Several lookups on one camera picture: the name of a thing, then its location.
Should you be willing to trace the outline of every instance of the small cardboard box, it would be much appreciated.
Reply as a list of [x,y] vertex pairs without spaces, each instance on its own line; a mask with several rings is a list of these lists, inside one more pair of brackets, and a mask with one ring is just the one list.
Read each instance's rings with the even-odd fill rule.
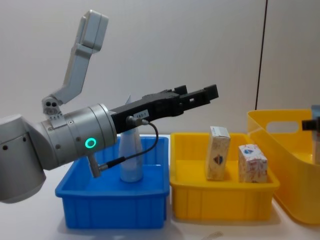
[[239,182],[266,183],[268,160],[255,144],[239,146]]
[[207,180],[223,181],[227,162],[230,135],[225,127],[211,126],[205,161]]

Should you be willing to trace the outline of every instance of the yellow plastic bin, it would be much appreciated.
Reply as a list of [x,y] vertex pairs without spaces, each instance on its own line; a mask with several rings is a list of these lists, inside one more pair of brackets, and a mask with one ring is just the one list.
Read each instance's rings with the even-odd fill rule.
[[[248,113],[248,133],[268,158],[280,181],[276,200],[294,219],[320,224],[320,165],[311,161],[312,133],[302,131],[310,110],[257,110]],[[271,122],[297,122],[297,132],[269,133]]]
[[267,183],[238,182],[238,146],[252,141],[231,133],[224,181],[207,181],[208,133],[171,135],[170,185],[177,219],[193,221],[261,221],[270,217],[279,182],[268,169]]

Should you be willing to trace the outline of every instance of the white table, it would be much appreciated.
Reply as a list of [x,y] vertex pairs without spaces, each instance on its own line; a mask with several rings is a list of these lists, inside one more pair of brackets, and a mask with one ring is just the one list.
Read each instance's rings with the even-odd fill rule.
[[[71,163],[46,171],[46,181],[36,195],[15,204],[0,203],[1,240],[319,240],[320,226],[293,222],[273,201],[271,218],[266,222],[185,223],[172,217],[168,206],[163,229],[77,230],[65,225],[61,198],[55,188]],[[218,238],[207,238],[218,232]]]

